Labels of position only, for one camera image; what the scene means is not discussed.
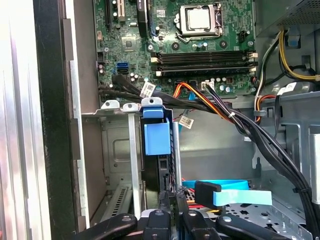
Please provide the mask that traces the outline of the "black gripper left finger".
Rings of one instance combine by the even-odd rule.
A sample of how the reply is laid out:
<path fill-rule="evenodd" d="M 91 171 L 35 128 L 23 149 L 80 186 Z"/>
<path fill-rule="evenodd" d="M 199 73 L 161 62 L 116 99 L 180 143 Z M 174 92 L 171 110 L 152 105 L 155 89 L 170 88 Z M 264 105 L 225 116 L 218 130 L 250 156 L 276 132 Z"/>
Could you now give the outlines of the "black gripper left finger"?
<path fill-rule="evenodd" d="M 158 209 L 142 212 L 140 218 L 121 213 L 72 237 L 73 240 L 169 240 L 171 204 L 168 191 L 158 196 Z"/>

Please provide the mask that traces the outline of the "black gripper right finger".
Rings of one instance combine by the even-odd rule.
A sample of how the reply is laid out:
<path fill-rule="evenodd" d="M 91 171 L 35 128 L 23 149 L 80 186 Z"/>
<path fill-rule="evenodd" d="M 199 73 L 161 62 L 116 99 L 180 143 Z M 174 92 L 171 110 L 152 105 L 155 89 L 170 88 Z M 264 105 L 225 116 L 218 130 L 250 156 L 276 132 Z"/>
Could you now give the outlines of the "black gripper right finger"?
<path fill-rule="evenodd" d="M 175 193 L 176 226 L 180 240 L 286 240 L 287 237 L 243 218 L 221 214 L 214 221 L 189 208 L 187 189 Z"/>

